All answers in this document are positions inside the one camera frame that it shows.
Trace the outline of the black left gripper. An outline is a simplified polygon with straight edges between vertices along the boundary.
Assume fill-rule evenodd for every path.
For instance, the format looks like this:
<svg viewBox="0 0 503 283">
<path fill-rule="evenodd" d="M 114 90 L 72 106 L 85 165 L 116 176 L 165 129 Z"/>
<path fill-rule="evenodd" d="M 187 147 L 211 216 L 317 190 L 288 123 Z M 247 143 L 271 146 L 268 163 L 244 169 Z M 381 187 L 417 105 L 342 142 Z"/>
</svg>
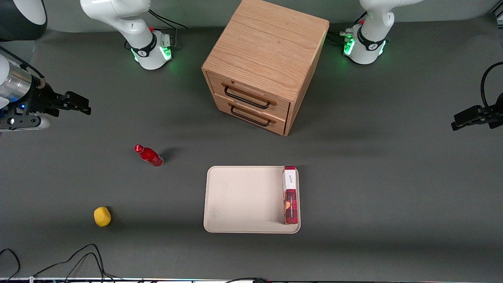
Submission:
<svg viewBox="0 0 503 283">
<path fill-rule="evenodd" d="M 452 130 L 458 131 L 464 127 L 487 123 L 490 129 L 501 127 L 503 125 L 503 93 L 498 95 L 495 104 L 487 108 L 491 116 L 489 122 L 486 120 L 485 108 L 474 105 L 454 115 L 454 122 L 451 123 Z"/>
</svg>

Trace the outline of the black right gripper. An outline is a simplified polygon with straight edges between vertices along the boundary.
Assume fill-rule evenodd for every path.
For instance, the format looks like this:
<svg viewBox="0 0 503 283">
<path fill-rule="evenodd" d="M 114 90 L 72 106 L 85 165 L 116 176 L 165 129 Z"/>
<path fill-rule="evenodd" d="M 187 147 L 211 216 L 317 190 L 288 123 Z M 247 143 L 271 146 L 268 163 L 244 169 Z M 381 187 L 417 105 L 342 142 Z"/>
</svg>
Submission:
<svg viewBox="0 0 503 283">
<path fill-rule="evenodd" d="M 65 92 L 66 103 L 64 103 L 50 85 L 45 85 L 43 88 L 37 88 L 37 86 L 37 83 L 32 83 L 27 94 L 24 95 L 24 115 L 41 113 L 57 118 L 60 110 L 73 110 L 85 115 L 90 115 L 92 112 L 89 100 L 77 93 Z"/>
</svg>

